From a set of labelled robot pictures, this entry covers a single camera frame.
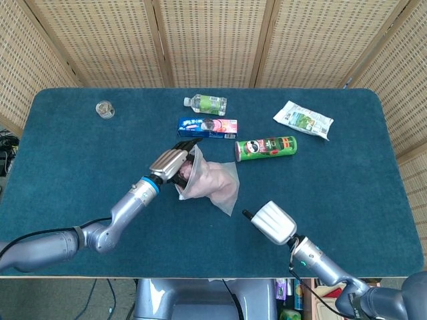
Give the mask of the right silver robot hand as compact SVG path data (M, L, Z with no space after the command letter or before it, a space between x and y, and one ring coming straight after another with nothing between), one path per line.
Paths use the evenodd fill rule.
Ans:
M296 234L296 222L273 201L267 202L254 214L246 209L242 214L276 245L285 245Z

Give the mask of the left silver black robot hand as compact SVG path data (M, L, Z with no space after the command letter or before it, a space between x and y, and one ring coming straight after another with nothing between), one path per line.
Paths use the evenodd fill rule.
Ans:
M157 187L160 187L164 183L173 183L185 189L187 181L179 176L179 170L186 161L194 161L194 156L190 154L190 151L202 140L199 137L192 140L180 141L171 149L162 153L149 167L149 179Z

